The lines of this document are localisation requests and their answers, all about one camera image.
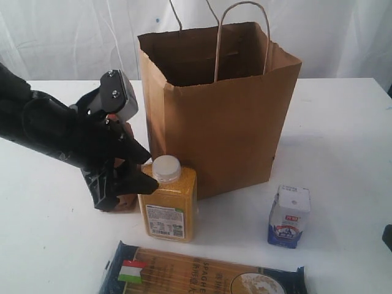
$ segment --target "small carton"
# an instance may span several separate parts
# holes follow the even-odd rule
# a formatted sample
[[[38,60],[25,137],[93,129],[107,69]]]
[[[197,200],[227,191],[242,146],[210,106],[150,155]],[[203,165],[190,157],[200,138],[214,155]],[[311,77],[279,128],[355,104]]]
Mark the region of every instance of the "small carton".
[[[269,214],[268,242],[296,248],[310,211],[308,189],[280,185]]]

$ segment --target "screw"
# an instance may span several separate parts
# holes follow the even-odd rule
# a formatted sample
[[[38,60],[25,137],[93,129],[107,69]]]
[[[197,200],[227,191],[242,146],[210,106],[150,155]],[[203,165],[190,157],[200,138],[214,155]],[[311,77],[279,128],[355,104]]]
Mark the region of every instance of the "screw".
[[[117,90],[114,90],[111,94],[113,95],[112,98],[117,98],[120,96],[120,93]]]

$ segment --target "yellow granular contents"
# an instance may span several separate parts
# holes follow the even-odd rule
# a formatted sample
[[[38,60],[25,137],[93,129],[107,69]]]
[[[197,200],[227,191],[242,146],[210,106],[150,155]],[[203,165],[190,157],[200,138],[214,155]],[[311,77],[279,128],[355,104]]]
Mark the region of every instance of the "yellow granular contents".
[[[152,165],[144,165],[143,173],[153,175]],[[146,232],[149,236],[172,239],[175,241],[189,242],[194,235],[194,222],[197,210],[196,172],[187,167],[181,168],[181,176],[171,183],[160,183],[159,188],[151,195],[139,195],[140,210],[144,218]],[[157,205],[167,208],[181,209],[184,212],[184,236],[164,236],[150,232],[146,205]]]

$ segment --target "white bottle cap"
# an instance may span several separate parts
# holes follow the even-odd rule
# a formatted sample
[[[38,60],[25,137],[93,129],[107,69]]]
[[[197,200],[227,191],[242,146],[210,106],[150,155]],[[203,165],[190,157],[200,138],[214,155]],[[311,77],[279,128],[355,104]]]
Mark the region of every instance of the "white bottle cap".
[[[163,155],[153,162],[153,177],[161,183],[176,181],[181,174],[181,165],[177,158]]]

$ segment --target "italian flag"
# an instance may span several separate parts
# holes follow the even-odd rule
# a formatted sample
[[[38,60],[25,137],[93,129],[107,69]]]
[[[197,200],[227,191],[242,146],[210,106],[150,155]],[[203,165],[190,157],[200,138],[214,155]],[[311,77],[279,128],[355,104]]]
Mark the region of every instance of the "italian flag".
[[[145,262],[125,260],[122,262],[122,267],[117,280],[133,284],[141,284],[140,272],[145,266]]]

